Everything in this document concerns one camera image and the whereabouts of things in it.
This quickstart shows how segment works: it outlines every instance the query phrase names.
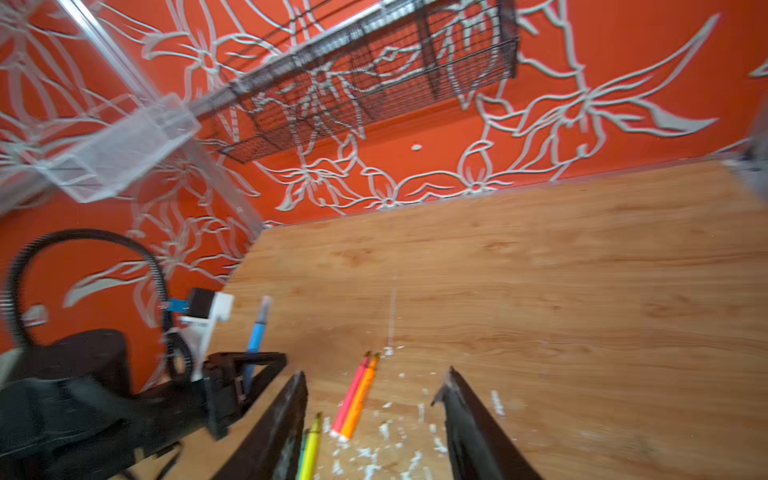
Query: red marker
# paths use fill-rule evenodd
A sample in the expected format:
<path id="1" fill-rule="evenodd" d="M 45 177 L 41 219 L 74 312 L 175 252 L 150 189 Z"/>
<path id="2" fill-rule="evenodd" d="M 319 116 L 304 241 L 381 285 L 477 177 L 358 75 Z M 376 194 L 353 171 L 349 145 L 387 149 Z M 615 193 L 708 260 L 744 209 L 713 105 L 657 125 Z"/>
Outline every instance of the red marker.
<path id="1" fill-rule="evenodd" d="M 349 386 L 349 390 L 346 392 L 344 403 L 341 404 L 339 414 L 336 416 L 336 421 L 333 423 L 333 427 L 331 428 L 332 437 L 337 437 L 339 436 L 339 433 L 341 433 L 341 428 L 344 426 L 344 420 L 346 420 L 346 414 L 349 413 L 349 407 L 352 405 L 352 400 L 355 398 L 357 387 L 360 386 L 362 376 L 366 373 L 366 368 L 368 368 L 368 361 L 370 361 L 370 357 L 371 352 L 366 352 L 366 355 L 362 358 L 362 363 L 360 363 L 360 366 L 357 367 L 355 378 L 352 379 L 352 385 Z"/>

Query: wire basket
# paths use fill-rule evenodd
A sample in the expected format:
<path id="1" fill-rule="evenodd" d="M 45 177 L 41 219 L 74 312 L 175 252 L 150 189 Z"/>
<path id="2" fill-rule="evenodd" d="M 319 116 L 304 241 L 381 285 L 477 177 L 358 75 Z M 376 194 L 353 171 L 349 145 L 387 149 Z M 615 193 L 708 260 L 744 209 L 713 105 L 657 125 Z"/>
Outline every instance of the wire basket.
<path id="1" fill-rule="evenodd" d="M 288 54 L 289 73 L 271 76 L 265 88 L 236 91 L 253 129 L 221 151 L 246 163 L 350 131 L 364 137 L 367 124 L 516 74 L 514 0 L 411 0 L 378 8 L 386 14 L 345 25 L 329 54 L 319 53 L 328 50 L 319 42 L 302 45 Z M 267 74 L 269 68 L 262 67 Z"/>

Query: orange wall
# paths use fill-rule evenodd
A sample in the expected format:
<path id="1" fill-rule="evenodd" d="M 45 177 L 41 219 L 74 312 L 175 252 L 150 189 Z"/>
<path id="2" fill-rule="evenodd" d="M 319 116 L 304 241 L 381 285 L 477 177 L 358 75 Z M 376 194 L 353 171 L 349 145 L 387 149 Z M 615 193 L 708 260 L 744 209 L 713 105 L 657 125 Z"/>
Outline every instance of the orange wall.
<path id="1" fill-rule="evenodd" d="M 308 15 L 319 3 L 110 0 L 94 3 L 93 12 L 162 92 L 189 101 L 372 4 L 333 0 Z M 54 2 L 7 5 L 0 17 L 13 28 L 0 35 L 0 187 L 57 142 L 131 110 L 118 108 L 131 104 L 121 97 L 124 86 Z M 216 143 L 253 130 L 242 111 L 221 112 L 203 136 L 271 226 L 709 154 L 743 141 L 768 89 L 765 2 L 518 0 L 518 14 L 514 80 L 245 165 L 216 152 Z M 191 286 L 221 286 L 252 239 L 178 157 L 118 198 L 78 206 L 56 193 L 37 204 L 0 220 L 2 264 L 39 234 L 104 228 L 157 252 L 171 292 L 186 296 Z M 110 246 L 59 246 L 35 263 L 25 306 L 48 311 L 50 320 L 32 327 L 42 342 L 97 326 L 125 331 L 140 386 L 161 348 L 141 315 L 151 308 L 151 288 L 137 280 L 146 270 L 124 263 L 133 259 Z M 80 300 L 69 305 L 73 296 Z"/>

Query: black wire mesh basket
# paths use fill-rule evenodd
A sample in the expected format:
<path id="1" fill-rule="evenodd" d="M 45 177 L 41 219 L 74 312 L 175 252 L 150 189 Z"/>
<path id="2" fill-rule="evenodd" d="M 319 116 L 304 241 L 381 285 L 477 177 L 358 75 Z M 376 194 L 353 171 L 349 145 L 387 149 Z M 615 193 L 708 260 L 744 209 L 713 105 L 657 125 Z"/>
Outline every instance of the black wire mesh basket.
<path id="1" fill-rule="evenodd" d="M 288 54 L 287 73 L 261 67 L 269 76 L 263 88 L 236 91 L 253 130 L 221 151 L 246 163 L 350 131 L 365 137 L 367 124 L 516 74 L 514 0 L 395 0 L 377 8 L 384 13 L 337 29 L 329 53 L 316 38 Z"/>

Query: wood grain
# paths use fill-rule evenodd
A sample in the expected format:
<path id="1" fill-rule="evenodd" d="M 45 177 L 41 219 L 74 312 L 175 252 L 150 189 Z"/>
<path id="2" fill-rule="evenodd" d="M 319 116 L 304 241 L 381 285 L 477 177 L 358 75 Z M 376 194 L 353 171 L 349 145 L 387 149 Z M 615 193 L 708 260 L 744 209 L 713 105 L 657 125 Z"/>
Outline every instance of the wood grain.
<path id="1" fill-rule="evenodd" d="M 374 479 L 407 478 L 416 450 L 411 478 L 451 478 L 429 432 L 445 440 L 429 402 L 450 365 L 491 410 L 498 390 L 500 425 L 549 480 L 768 472 L 768 209 L 716 164 L 269 230 L 226 291 L 211 351 L 244 348 L 269 294 L 263 349 L 290 364 L 230 437 L 192 435 L 171 478 L 215 473 L 298 369 L 308 418 L 333 420 L 360 356 L 387 346 L 395 291 L 402 348 L 351 447 L 334 458 L 325 436 L 320 478 L 364 478 L 358 448 L 379 448 Z"/>

